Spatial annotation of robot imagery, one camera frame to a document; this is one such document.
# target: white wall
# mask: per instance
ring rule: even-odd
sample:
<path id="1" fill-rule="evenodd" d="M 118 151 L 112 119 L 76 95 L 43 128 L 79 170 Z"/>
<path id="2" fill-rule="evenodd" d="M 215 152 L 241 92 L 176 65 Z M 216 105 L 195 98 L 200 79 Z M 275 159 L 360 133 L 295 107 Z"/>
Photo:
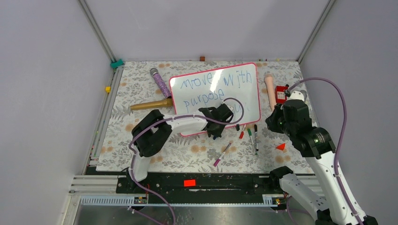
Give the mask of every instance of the white wall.
<path id="1" fill-rule="evenodd" d="M 295 60 L 328 0 L 87 0 L 124 60 Z"/>
<path id="2" fill-rule="evenodd" d="M 379 224 L 397 223 L 398 1 L 337 1 L 302 63 L 347 101 L 341 165 L 358 203 Z M 308 82 L 320 124 L 335 143 L 342 124 L 336 91 Z"/>
<path id="3" fill-rule="evenodd" d="M 111 71 L 76 0 L 0 2 L 0 224 L 54 225 Z"/>

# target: red triangle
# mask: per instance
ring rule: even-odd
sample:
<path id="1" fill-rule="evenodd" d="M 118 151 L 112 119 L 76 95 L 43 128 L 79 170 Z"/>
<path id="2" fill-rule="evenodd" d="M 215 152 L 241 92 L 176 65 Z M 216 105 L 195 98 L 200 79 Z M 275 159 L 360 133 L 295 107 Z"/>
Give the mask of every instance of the red triangle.
<path id="1" fill-rule="evenodd" d="M 286 145 L 286 143 L 283 143 L 283 144 L 277 146 L 276 148 L 279 149 L 279 150 L 284 150 L 285 149 L 285 145 Z"/>

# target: flower pattern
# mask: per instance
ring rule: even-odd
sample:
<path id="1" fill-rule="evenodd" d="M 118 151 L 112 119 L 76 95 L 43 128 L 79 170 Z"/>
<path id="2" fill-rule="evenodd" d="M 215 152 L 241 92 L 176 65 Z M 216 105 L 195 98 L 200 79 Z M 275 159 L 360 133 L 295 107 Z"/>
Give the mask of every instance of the flower pattern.
<path id="1" fill-rule="evenodd" d="M 106 130 L 102 150 L 98 159 L 98 171 L 120 171 L 130 165 L 132 152 L 127 147 L 132 139 L 131 130 L 151 110 L 130 111 L 130 105 L 162 100 L 164 96 L 153 78 L 149 75 L 151 68 L 157 68 L 164 82 L 175 75 L 182 75 L 214 68 L 242 64 L 242 61 L 128 61 L 126 62 L 115 103 Z M 241 131 L 234 128 L 225 129 L 222 138 L 214 141 L 206 134 L 182 137 L 172 134 L 162 150 L 151 158 L 150 172 L 196 172 L 196 173 L 268 173 L 280 166 L 288 166 L 295 173 L 313 173 L 308 163 L 295 150 L 286 135 L 277 134 L 267 129 L 265 118 L 272 112 L 269 107 L 267 87 L 264 82 L 266 74 L 274 76 L 275 86 L 292 85 L 302 79 L 297 62 L 256 62 L 258 70 L 261 120 L 256 124 L 258 130 L 259 151 L 254 154 L 249 135 L 245 132 L 239 139 Z M 304 84 L 297 87 L 306 91 Z M 316 126 L 315 115 L 309 98 L 310 116 Z M 162 113 L 174 114 L 172 107 L 159 108 Z M 223 159 L 213 166 L 226 145 L 232 142 Z M 286 143 L 285 150 L 276 146 Z"/>

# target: teal clamp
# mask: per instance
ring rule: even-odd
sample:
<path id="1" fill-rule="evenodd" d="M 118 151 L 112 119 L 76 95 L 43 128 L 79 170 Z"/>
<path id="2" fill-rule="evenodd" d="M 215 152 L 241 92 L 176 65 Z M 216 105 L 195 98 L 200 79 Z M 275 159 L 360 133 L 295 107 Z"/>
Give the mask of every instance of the teal clamp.
<path id="1" fill-rule="evenodd" d="M 123 64 L 124 64 L 123 60 L 122 60 L 122 59 L 119 59 L 117 62 L 111 63 L 111 68 L 112 68 L 112 69 L 116 69 L 116 68 L 118 68 L 118 66 L 121 66 L 121 65 L 123 65 Z"/>

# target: leaf pattern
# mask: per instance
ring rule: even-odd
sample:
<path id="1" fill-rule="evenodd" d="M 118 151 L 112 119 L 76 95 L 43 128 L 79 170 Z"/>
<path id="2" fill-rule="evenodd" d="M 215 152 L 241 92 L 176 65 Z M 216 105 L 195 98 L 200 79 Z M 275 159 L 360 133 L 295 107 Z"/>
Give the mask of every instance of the leaf pattern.
<path id="1" fill-rule="evenodd" d="M 164 82 L 168 85 L 170 77 L 214 68 L 242 64 L 242 61 L 128 61 L 126 62 L 122 78 L 117 89 L 115 103 L 112 108 L 109 124 L 106 130 L 101 154 L 98 159 L 98 171 L 120 171 L 130 165 L 132 152 L 128 149 L 132 136 L 131 130 L 152 109 L 130 111 L 130 105 L 158 101 L 164 98 L 153 78 L 149 75 L 151 68 L 157 68 Z M 151 158 L 150 172 L 201 172 L 201 173 L 268 173 L 280 166 L 286 165 L 296 173 L 312 173 L 308 163 L 300 153 L 293 148 L 288 137 L 283 134 L 270 132 L 265 118 L 271 115 L 267 87 L 264 75 L 274 76 L 275 86 L 292 85 L 302 79 L 297 62 L 256 62 L 260 90 L 261 120 L 259 127 L 258 156 L 254 154 L 251 141 L 247 133 L 239 139 L 241 131 L 234 128 L 225 129 L 222 138 L 213 140 L 206 134 L 182 137 L 172 134 L 163 149 Z M 306 91 L 305 84 L 297 90 Z M 310 97 L 306 103 L 310 109 L 310 116 L 316 126 L 315 114 L 310 104 Z M 173 107 L 159 108 L 163 114 L 175 114 Z M 221 155 L 228 142 L 231 147 L 226 151 L 217 167 L 213 163 Z M 275 147 L 286 143 L 284 151 Z"/>

